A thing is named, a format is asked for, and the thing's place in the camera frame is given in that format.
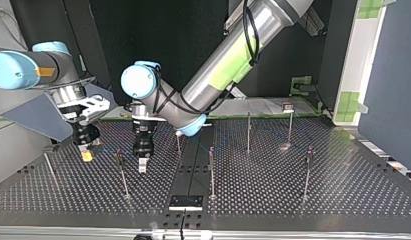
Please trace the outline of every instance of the light blue joint cap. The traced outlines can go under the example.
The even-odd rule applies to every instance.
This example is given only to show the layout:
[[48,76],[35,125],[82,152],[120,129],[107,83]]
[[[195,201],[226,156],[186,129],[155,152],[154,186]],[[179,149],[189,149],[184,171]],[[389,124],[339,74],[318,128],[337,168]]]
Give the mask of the light blue joint cap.
[[36,62],[29,56],[15,51],[0,52],[0,88],[7,90],[27,89],[39,81]]
[[156,77],[153,71],[144,65],[133,65],[121,75],[121,87],[124,92],[135,99],[149,97],[156,88]]
[[67,45],[63,42],[44,42],[38,43],[33,46],[33,52],[60,52],[71,56],[70,51],[68,51]]
[[199,132],[199,130],[201,130],[205,121],[206,121],[206,115],[201,114],[194,122],[190,123],[186,127],[177,129],[177,131],[180,131],[184,135],[191,137],[195,135],[197,132]]

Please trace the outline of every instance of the cable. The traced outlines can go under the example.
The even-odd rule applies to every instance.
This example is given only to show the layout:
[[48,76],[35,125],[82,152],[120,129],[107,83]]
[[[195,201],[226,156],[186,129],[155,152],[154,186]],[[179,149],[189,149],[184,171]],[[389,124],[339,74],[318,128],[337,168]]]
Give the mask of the cable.
[[327,109],[327,111],[329,112],[330,116],[333,118],[333,113],[332,113],[332,111],[329,109],[329,106],[327,106],[327,104],[324,102],[323,98],[321,97],[320,91],[318,91],[317,85],[314,85],[314,88],[315,88],[315,92],[316,92],[317,95],[318,95],[318,98],[320,98],[320,101],[323,103],[323,106],[326,107],[326,109]]
[[184,218],[186,216],[186,210],[183,212],[183,218],[181,219],[181,224],[180,224],[180,239],[184,240],[184,233],[183,233],[183,225],[184,225]]
[[[251,39],[249,38],[248,18],[249,18],[249,21],[251,22],[251,26],[254,31],[255,51],[252,50],[252,43],[251,43]],[[249,54],[251,55],[251,61],[249,62],[249,64],[253,67],[256,63],[258,63],[260,43],[259,43],[258,29],[255,25],[255,20],[252,15],[252,12],[248,7],[248,0],[243,1],[243,31],[245,32],[246,44],[248,46]]]
[[[0,12],[3,12],[3,13],[5,13],[6,15],[10,16],[11,19],[12,19],[15,23],[17,23],[16,19],[12,16],[12,14],[8,13],[7,11],[5,11],[4,9],[1,9],[1,8],[0,8]],[[8,33],[9,33],[9,35],[12,37],[12,39],[13,39],[20,47],[22,47],[24,50],[28,51],[28,48],[27,48],[26,46],[24,46],[24,45],[14,36],[14,34],[13,34],[12,31],[11,31],[11,29],[9,29],[8,25],[6,25],[5,21],[2,19],[1,16],[0,16],[0,22],[1,22],[2,25],[6,28],[6,30],[7,30]],[[21,37],[22,35],[21,35],[20,30],[19,30],[18,24],[16,24],[16,28],[17,28],[18,33],[20,34],[20,37]]]
[[[220,100],[220,102],[215,105],[214,108],[211,108],[211,109],[206,110],[206,111],[192,111],[192,110],[189,110],[189,109],[187,109],[187,108],[184,108],[184,107],[181,106],[180,104],[174,102],[171,98],[169,99],[169,102],[171,102],[174,106],[176,106],[176,107],[179,108],[180,110],[185,111],[185,112],[187,112],[187,113],[191,113],[191,114],[207,114],[207,113],[210,113],[210,112],[215,111],[217,108],[219,108],[219,107],[221,106],[221,104],[223,104],[223,102],[224,102],[224,101],[228,98],[228,96],[231,94],[231,91],[233,90],[233,88],[235,87],[235,85],[236,85],[236,83],[233,83],[233,84],[232,84],[230,90],[229,90],[229,91],[227,92],[227,94],[223,97],[223,99]],[[162,94],[164,94],[164,96],[165,96],[166,98],[169,97],[169,96],[167,95],[167,93],[164,91],[164,89],[161,88],[161,92],[162,92]]]

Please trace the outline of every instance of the black wall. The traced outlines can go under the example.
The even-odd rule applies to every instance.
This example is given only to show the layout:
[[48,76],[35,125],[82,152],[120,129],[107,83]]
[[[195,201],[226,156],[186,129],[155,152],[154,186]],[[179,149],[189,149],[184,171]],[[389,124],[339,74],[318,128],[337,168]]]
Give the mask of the black wall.
[[324,103],[334,109],[357,0],[333,0],[318,88]]
[[[80,76],[94,75],[99,86],[109,86],[105,56],[88,0],[10,2],[29,48],[40,42],[64,42]],[[83,71],[79,56],[87,71]]]
[[91,0],[115,100],[120,76],[136,60],[162,66],[163,78],[181,90],[223,40],[226,0]]
[[[331,0],[315,0],[312,4],[326,26],[331,4]],[[248,96],[287,97],[292,77],[312,76],[317,82],[325,42],[326,36],[311,37],[299,23],[283,29],[263,50],[259,64],[239,88]]]

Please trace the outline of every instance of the vertical metal post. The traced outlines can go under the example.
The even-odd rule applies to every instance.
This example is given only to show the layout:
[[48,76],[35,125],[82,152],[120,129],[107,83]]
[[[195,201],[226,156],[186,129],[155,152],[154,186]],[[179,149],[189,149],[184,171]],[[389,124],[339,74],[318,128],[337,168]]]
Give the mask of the vertical metal post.
[[310,173],[311,173],[311,168],[314,165],[314,149],[313,149],[312,146],[308,147],[306,161],[307,161],[307,177],[305,178],[305,189],[304,189],[303,203],[305,203],[305,201],[307,200]]
[[247,147],[248,153],[251,151],[250,143],[251,143],[251,113],[248,112],[248,147]]
[[181,153],[181,149],[180,149],[180,136],[176,135],[177,137],[177,152],[180,154]]
[[293,109],[293,104],[291,102],[283,102],[282,103],[282,112],[287,114],[290,114],[289,117],[289,133],[287,136],[287,143],[283,144],[281,149],[283,151],[286,151],[290,148],[290,141],[292,138],[292,125],[293,125],[293,113],[295,112],[295,110]]
[[209,167],[211,168],[211,196],[213,200],[217,196],[215,195],[215,185],[214,185],[214,147],[209,148]]
[[49,167],[49,171],[52,174],[53,180],[55,181],[56,187],[58,187],[59,189],[58,179],[56,178],[55,170],[53,170],[52,163],[50,162],[49,156],[47,155],[47,153],[43,153],[43,155],[46,158],[47,166]]
[[290,139],[292,137],[292,122],[293,122],[293,112],[290,113],[290,121],[289,121],[289,135],[287,137],[287,143],[290,146]]
[[125,192],[126,192],[125,199],[130,199],[131,196],[128,193],[127,180],[125,179],[124,170],[122,168],[121,168],[121,177],[123,178],[124,189],[125,189]]

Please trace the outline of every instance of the black cable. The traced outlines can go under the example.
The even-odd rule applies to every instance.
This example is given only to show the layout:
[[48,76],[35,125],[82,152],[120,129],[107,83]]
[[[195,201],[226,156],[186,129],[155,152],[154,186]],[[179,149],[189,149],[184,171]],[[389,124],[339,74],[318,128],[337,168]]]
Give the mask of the black cable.
[[323,98],[321,97],[320,91],[318,91],[317,85],[314,85],[314,88],[315,88],[315,92],[316,92],[317,95],[318,95],[318,98],[320,98],[320,101],[323,103],[323,106],[326,107],[326,109],[327,109],[327,111],[329,112],[330,116],[333,118],[333,113],[332,113],[332,111],[329,109],[329,106],[327,106],[327,104],[324,102]]
[[186,217],[186,210],[183,212],[183,218],[181,219],[181,224],[180,224],[180,239],[184,240],[184,233],[183,233],[183,225],[184,225],[184,218]]
[[[177,108],[179,108],[180,110],[185,111],[185,112],[187,112],[187,113],[191,113],[191,114],[207,114],[207,113],[210,113],[210,112],[212,112],[212,111],[215,111],[217,108],[219,108],[219,107],[221,106],[221,104],[223,104],[223,102],[224,102],[224,101],[228,98],[228,96],[231,94],[231,91],[233,90],[233,88],[235,87],[235,85],[236,85],[236,83],[233,83],[233,85],[231,86],[231,88],[230,88],[230,90],[227,92],[227,94],[224,96],[224,98],[223,98],[214,108],[211,108],[211,109],[206,110],[206,111],[197,112],[197,111],[189,110],[189,109],[184,108],[183,106],[179,105],[178,103],[174,102],[172,99],[170,99],[169,102],[172,103],[172,104],[173,104],[174,106],[176,106]],[[165,96],[166,98],[168,98],[168,95],[167,95],[167,93],[164,91],[164,89],[161,88],[161,92],[162,92],[162,94],[164,94],[164,96]]]
[[254,16],[252,15],[251,9],[247,8],[246,13],[248,14],[248,17],[251,21],[252,30],[254,31],[254,37],[255,37],[254,62],[258,63],[258,59],[259,59],[259,33],[258,33],[257,26],[255,25]]
[[[249,38],[248,18],[249,18],[249,21],[251,22],[251,26],[254,31],[255,51],[252,49],[251,39]],[[253,67],[256,63],[258,63],[260,44],[259,44],[258,29],[255,25],[255,20],[252,15],[252,12],[248,7],[248,0],[243,1],[243,31],[245,33],[246,45],[248,46],[248,51],[249,51],[249,54],[251,55],[251,61],[249,62],[249,64]]]

